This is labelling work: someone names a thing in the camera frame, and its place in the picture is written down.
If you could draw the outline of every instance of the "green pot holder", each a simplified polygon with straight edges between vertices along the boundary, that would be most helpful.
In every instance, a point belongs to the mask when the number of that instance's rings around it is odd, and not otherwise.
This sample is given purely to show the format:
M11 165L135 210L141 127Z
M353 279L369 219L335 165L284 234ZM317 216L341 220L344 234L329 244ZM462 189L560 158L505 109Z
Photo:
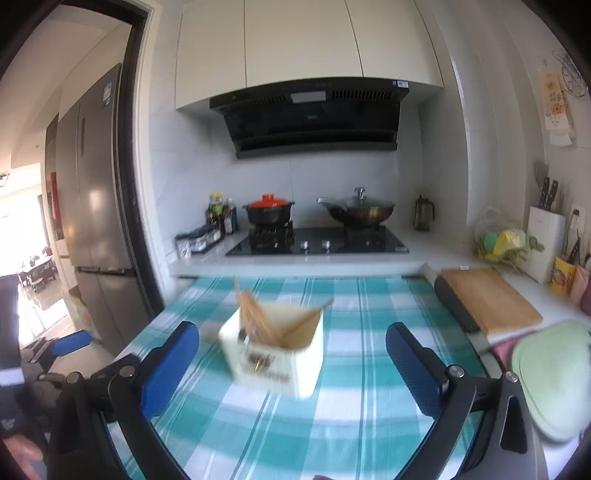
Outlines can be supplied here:
M511 368L530 415L551 440L563 442L591 421L591 327L565 320L517 344Z

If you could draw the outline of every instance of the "gas stove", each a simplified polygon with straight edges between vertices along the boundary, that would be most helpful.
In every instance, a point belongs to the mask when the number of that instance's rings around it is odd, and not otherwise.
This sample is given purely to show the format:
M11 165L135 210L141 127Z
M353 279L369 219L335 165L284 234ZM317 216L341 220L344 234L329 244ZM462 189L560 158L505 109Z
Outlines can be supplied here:
M408 248L386 227L253 228L226 255L407 254Z

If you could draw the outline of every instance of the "blue gripper pad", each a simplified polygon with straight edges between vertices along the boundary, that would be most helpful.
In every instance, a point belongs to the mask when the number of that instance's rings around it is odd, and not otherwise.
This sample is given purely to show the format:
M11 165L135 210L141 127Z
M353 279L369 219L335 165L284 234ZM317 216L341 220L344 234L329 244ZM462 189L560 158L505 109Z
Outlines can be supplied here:
M160 415L199 348L199 330L181 322L163 346L150 351L139 366L140 408L146 419Z
M445 365L433 351L421 346L401 322L388 327L386 350L418 408L424 415L436 419L441 412L443 388L447 384Z
M82 347L90 345L92 337L86 330L79 330L71 335L55 340L51 344L51 354L55 356L64 356L75 352Z

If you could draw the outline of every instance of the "hand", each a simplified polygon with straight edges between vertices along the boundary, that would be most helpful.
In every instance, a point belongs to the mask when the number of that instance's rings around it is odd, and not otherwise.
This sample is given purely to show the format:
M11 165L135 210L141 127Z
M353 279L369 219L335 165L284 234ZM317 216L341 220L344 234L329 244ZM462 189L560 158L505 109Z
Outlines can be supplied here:
M21 434L4 439L4 444L26 476L31 480L41 480L31 465L32 461L43 460L43 454L37 445Z

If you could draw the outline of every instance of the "tablecloth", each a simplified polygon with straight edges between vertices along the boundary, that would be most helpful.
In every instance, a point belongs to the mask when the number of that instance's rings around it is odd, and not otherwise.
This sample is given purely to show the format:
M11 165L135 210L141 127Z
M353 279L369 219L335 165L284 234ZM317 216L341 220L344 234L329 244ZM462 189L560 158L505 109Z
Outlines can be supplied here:
M156 431L192 479L392 479L432 419L421 414L385 349L403 322L441 360L473 375L482 366L464 333L421 278L241 278L260 300L320 306L324 363L314 394L294 400L234 384L217 332L237 309L231 278L200 278L122 352L144 357L182 320L198 325L199 351ZM465 454L476 419L453 452ZM133 478L143 478L118 426L115 446Z

